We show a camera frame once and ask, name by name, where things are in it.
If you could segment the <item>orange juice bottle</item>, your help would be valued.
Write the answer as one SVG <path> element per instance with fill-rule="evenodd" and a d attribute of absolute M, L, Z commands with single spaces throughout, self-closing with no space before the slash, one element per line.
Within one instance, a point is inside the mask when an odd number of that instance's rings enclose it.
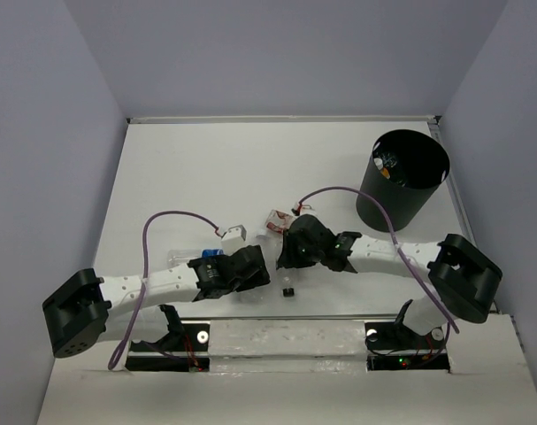
<path fill-rule="evenodd" d="M 378 170 L 380 171 L 380 173 L 386 177 L 387 179 L 390 178 L 390 173 L 389 171 L 384 167 L 384 164 L 383 164 L 383 161 L 381 158 L 375 158 L 374 159 L 374 164 L 375 166 L 378 168 Z"/>

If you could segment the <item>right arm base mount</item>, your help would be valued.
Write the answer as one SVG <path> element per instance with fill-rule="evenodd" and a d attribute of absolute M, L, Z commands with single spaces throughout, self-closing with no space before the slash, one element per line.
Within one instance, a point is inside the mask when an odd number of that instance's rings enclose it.
<path fill-rule="evenodd" d="M 364 345 L 369 371 L 449 371 L 447 331 L 435 326 L 424 335 L 403 324 L 410 301 L 403 304 L 393 321 L 371 321 L 364 325 Z"/>

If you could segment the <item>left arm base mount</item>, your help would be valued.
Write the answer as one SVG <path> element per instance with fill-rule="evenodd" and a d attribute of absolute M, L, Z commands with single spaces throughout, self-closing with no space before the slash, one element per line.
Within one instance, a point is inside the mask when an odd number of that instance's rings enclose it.
<path fill-rule="evenodd" d="M 204 373 L 210 369 L 209 321 L 183 321 L 173 305 L 161 305 L 167 331 L 155 342 L 131 342 L 125 368 L 131 372 Z"/>

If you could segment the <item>crushed clear bottle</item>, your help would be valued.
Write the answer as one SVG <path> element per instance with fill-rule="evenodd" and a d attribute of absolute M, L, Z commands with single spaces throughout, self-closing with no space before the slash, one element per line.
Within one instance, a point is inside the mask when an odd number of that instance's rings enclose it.
<path fill-rule="evenodd" d="M 404 171 L 401 160 L 393 152 L 383 152 L 381 154 L 383 164 L 383 174 L 393 183 L 406 186 L 408 177 Z"/>

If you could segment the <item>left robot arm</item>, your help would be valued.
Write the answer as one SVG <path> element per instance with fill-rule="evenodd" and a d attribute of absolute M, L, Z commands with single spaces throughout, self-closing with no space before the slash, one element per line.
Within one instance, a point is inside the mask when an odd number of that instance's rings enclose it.
<path fill-rule="evenodd" d="M 107 322 L 127 313 L 170 303 L 219 299 L 270 282 L 261 247 L 191 259 L 176 267 L 138 275 L 99 277 L 92 268 L 68 278 L 42 303 L 52 354 L 70 358 L 95 345 Z"/>

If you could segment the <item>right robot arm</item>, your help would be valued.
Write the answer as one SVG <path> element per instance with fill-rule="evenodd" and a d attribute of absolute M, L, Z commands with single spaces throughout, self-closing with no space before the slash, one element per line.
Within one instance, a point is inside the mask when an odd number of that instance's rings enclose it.
<path fill-rule="evenodd" d="M 453 321 L 486 322 L 502 280 L 500 267 L 463 236 L 448 234 L 438 243 L 395 243 L 359 232 L 334 234 L 309 214 L 284 231 L 276 265 L 322 265 L 334 272 L 415 279 L 425 295 L 406 302 L 392 326 L 394 340 L 403 347 Z"/>

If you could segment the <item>clear unlabeled bottle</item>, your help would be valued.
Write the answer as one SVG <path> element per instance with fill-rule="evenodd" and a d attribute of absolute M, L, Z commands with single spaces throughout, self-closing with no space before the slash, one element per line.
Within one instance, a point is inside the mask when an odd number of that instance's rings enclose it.
<path fill-rule="evenodd" d="M 276 267 L 282 253 L 283 235 L 261 228 L 256 232 L 256 240 L 263 250 L 266 263 L 271 267 Z"/>

